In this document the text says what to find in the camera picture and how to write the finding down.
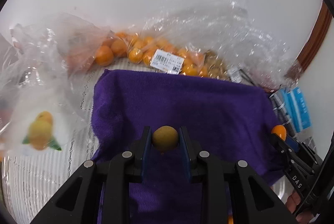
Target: purple cloth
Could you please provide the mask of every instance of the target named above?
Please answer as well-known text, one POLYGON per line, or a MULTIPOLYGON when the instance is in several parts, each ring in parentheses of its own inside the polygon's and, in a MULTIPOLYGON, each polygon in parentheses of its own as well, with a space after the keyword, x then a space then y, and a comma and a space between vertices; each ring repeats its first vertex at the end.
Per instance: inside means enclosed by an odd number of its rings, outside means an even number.
MULTIPOLYGON (((244 159, 268 184, 282 175, 269 144, 279 124, 265 92, 207 78, 105 70, 94 90, 91 124, 100 141, 93 159, 112 159, 141 137, 144 126, 186 126, 191 139, 222 160, 244 159)), ((186 180, 179 148, 152 148, 142 184, 130 184, 131 223, 199 223, 201 185, 186 180)))

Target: clear plastic bag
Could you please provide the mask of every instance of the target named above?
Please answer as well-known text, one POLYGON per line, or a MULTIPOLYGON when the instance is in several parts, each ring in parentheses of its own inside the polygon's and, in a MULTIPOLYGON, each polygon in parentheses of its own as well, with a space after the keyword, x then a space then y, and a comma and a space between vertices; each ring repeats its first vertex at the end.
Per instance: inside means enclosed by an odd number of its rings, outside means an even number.
MULTIPOLYGON (((285 43, 252 27, 243 4, 243 0, 169 3, 137 33, 132 27, 118 35, 127 40, 133 63, 149 66, 158 48, 185 58, 181 69, 185 75, 229 80, 229 69, 238 68, 262 87, 295 86, 296 75, 287 75, 295 59, 287 57, 285 43)), ((301 71, 297 64, 294 69, 301 71)))
POLYGON ((88 121, 76 75, 85 73, 110 37, 78 17, 49 16, 12 30, 20 56, 0 75, 0 140, 6 151, 61 150, 88 121))

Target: das logo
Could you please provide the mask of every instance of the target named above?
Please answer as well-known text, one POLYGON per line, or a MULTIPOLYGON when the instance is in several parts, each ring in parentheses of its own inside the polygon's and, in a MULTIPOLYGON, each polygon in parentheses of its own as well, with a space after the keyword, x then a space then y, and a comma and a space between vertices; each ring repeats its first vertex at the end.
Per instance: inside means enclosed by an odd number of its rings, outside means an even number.
POLYGON ((294 177, 292 178, 292 180, 295 182, 295 184, 297 185, 298 188, 302 187, 302 184, 299 184, 299 180, 297 180, 297 176, 294 175, 294 177))

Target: barcode sticker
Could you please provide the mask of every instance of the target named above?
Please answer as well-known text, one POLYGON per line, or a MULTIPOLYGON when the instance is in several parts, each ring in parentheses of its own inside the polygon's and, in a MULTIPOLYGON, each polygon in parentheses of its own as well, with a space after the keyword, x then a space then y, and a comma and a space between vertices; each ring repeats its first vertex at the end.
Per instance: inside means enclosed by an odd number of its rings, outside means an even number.
POLYGON ((150 66, 168 74, 179 74, 184 58, 157 49, 150 66))
POLYGON ((237 67, 232 67, 231 69, 229 69, 228 75, 230 76, 231 81, 234 83, 241 83, 241 81, 243 80, 237 67))

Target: human hand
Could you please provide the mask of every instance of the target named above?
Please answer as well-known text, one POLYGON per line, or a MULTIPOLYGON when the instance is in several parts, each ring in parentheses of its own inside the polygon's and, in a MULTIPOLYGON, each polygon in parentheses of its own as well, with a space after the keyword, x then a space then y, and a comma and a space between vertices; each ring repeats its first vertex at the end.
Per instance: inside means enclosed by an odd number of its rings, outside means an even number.
MULTIPOLYGON (((293 213, 296 208, 297 205, 300 204, 300 196, 298 195, 298 193, 294 190, 292 192, 292 194, 288 197, 287 203, 285 204, 288 208, 288 210, 293 213)), ((309 223, 312 219, 314 218, 314 216, 312 215, 312 213, 310 211, 305 211, 300 213, 299 215, 297 215, 296 220, 300 223, 300 224, 307 224, 309 223)))

